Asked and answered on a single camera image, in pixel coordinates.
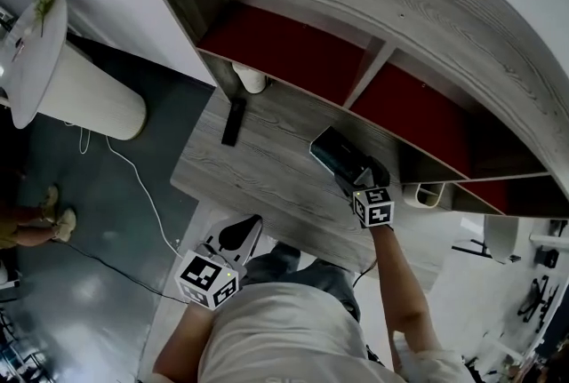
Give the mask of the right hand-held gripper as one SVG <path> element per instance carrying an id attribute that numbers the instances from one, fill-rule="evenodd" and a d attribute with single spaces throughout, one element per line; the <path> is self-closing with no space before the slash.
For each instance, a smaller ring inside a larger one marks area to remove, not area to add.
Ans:
<path id="1" fill-rule="evenodd" d="M 389 194 L 390 175 L 377 159 L 369 156 L 367 166 L 356 178 L 337 171 L 334 180 L 363 228 L 392 224 L 395 202 Z"/>

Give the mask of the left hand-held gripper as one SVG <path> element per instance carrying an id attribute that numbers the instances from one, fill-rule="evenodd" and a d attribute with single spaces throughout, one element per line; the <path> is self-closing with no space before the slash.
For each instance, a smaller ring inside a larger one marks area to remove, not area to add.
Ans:
<path id="1" fill-rule="evenodd" d="M 262 217 L 244 215 L 213 225 L 203 241 L 188 251 L 175 273 L 180 294 L 216 310 L 238 293 L 262 231 Z"/>

